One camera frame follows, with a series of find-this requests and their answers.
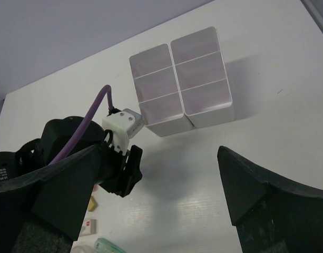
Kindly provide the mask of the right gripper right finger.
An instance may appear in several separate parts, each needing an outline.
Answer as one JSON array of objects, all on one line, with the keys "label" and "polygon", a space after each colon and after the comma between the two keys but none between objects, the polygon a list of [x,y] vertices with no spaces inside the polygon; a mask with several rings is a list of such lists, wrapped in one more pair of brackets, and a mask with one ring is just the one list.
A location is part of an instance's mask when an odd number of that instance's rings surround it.
[{"label": "right gripper right finger", "polygon": [[323,190],[220,146],[220,177],[242,252],[323,252]]}]

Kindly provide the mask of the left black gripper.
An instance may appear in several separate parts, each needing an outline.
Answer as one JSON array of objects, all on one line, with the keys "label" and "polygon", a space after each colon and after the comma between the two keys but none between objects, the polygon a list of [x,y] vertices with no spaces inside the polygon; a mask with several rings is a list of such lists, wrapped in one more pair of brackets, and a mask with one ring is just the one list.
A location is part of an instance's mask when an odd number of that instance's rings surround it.
[{"label": "left black gripper", "polygon": [[[15,162],[20,175],[49,165],[67,144],[82,120],[83,118],[80,116],[69,116],[64,119],[48,121],[39,139],[24,144],[16,152]],[[100,125],[92,121],[68,155],[73,155],[89,146],[101,143],[106,137],[111,138],[111,132],[103,130]],[[133,145],[128,161],[126,155],[102,157],[99,168],[99,186],[122,198],[129,195],[134,186],[142,179],[140,170],[142,153],[141,148]]]}]

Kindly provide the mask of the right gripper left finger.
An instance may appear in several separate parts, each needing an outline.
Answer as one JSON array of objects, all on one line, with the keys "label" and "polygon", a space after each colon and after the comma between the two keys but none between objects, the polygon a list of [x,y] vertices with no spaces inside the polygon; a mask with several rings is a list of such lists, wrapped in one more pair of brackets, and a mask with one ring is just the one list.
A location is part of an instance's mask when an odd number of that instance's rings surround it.
[{"label": "right gripper left finger", "polygon": [[97,146],[0,182],[0,252],[69,252],[98,174]]}]

